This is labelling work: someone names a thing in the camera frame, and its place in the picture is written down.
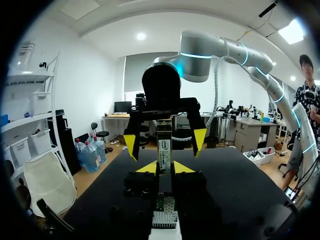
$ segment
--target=wooden floor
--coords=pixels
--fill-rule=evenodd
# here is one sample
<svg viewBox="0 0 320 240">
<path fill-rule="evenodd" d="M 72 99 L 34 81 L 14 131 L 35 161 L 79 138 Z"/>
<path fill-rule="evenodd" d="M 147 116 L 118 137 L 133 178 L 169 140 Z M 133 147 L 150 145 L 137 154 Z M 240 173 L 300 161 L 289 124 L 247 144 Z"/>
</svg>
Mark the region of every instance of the wooden floor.
<svg viewBox="0 0 320 240">
<path fill-rule="evenodd" d="M 84 169 L 77 172 L 73 177 L 75 180 L 75 184 L 77 187 L 77 197 L 79 197 L 84 191 L 94 182 L 94 180 L 99 176 L 102 171 L 108 167 L 108 165 L 121 153 L 124 145 L 121 144 L 114 144 L 110 145 L 107 143 L 108 147 L 112 147 L 113 151 L 106 155 L 107 162 L 100 165 L 100 169 L 94 173 L 88 173 Z M 146 146 L 146 149 L 157 149 L 157 146 L 150 143 Z M 285 167 L 282 167 L 281 170 L 278 169 L 278 166 L 283 163 L 286 164 L 289 160 L 290 151 L 287 152 L 285 156 L 279 156 L 276 154 L 270 163 L 264 164 L 260 167 L 262 171 L 264 171 L 274 182 L 275 184 L 281 188 L 284 179 L 282 178 L 284 172 L 286 171 Z M 295 187 L 297 182 L 292 181 L 290 187 Z"/>
</svg>

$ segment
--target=yellow tape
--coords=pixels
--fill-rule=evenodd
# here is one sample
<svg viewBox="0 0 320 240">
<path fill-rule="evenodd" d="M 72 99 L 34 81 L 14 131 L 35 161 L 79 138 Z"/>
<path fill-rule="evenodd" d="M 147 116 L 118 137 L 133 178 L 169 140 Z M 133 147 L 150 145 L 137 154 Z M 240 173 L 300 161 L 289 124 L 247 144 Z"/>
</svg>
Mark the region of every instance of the yellow tape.
<svg viewBox="0 0 320 240">
<path fill-rule="evenodd" d="M 157 161 L 153 161 L 152 163 L 148 164 L 147 166 L 140 168 L 136 172 L 138 172 L 138 173 L 149 172 L 152 174 L 156 174 L 156 170 L 157 170 Z"/>
<path fill-rule="evenodd" d="M 195 129 L 195 130 L 193 130 L 193 132 L 194 132 L 194 136 L 195 136 L 196 146 L 198 148 L 198 151 L 195 154 L 195 157 L 197 158 L 197 157 L 199 157 L 199 153 L 202 149 L 202 145 L 204 144 L 207 129 L 206 128 Z"/>
<path fill-rule="evenodd" d="M 195 172 L 192 169 L 186 167 L 185 165 L 182 165 L 181 163 L 179 163 L 177 161 L 173 161 L 173 164 L 174 164 L 174 171 L 176 174 L 180 174 L 182 172 L 186 172 L 186 173 L 194 173 Z"/>
<path fill-rule="evenodd" d="M 128 147 L 130 157 L 132 157 L 135 161 L 137 161 L 136 158 L 133 156 L 136 136 L 134 134 L 130 134 L 130 135 L 123 135 L 123 137 L 125 140 L 125 144 Z"/>
</svg>

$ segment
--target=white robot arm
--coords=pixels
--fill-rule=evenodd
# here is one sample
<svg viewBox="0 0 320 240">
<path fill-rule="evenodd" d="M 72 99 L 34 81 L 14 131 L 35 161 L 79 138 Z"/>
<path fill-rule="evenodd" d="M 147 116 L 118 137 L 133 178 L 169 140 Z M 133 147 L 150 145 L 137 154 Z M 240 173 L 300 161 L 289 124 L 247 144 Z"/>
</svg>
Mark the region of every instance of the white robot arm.
<svg viewBox="0 0 320 240">
<path fill-rule="evenodd" d="M 307 113 L 301 103 L 292 109 L 281 85 L 269 75 L 273 68 L 272 60 L 263 52 L 256 51 L 243 43 L 231 39 L 208 35 L 195 31 L 184 31 L 181 35 L 181 52 L 176 56 L 158 57 L 157 62 L 170 62 L 180 76 L 194 83 L 205 82 L 208 79 L 212 56 L 223 57 L 226 62 L 248 67 L 250 78 L 261 85 L 277 107 L 280 109 L 288 129 L 293 132 L 301 129 L 301 147 L 303 152 L 303 179 L 299 183 L 304 186 L 310 178 L 315 181 L 319 171 L 316 159 L 318 150 L 315 136 L 310 126 Z M 303 188 L 308 195 L 313 192 L 313 186 L 306 184 Z"/>
</svg>

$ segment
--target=glasses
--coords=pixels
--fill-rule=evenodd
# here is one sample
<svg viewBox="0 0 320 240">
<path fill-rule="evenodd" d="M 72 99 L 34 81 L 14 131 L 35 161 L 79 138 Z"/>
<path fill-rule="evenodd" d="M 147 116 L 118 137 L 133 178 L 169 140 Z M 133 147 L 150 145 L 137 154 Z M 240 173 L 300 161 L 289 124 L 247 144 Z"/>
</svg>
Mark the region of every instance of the glasses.
<svg viewBox="0 0 320 240">
<path fill-rule="evenodd" d="M 304 68 L 306 68 L 306 69 L 311 69 L 311 68 L 312 68 L 310 64 L 305 64 L 305 63 L 303 63 L 303 64 L 301 65 L 301 67 L 304 67 Z"/>
</svg>

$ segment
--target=black mat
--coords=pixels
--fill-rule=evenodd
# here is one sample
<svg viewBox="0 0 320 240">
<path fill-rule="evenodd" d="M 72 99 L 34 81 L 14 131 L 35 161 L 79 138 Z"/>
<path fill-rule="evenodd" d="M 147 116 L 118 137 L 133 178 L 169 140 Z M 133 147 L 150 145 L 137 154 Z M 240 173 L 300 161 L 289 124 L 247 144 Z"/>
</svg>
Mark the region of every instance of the black mat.
<svg viewBox="0 0 320 240">
<path fill-rule="evenodd" d="M 203 172 L 207 189 L 221 207 L 222 220 L 226 224 L 249 222 L 271 206 L 288 200 L 263 171 L 234 148 L 203 149 L 199 158 L 194 157 L 192 150 L 174 150 L 172 158 Z M 127 150 L 123 151 L 74 203 L 64 220 L 77 227 L 90 219 L 103 219 L 110 206 L 116 203 L 117 195 L 121 194 L 128 172 L 156 159 L 155 150 L 141 149 L 136 163 Z"/>
</svg>

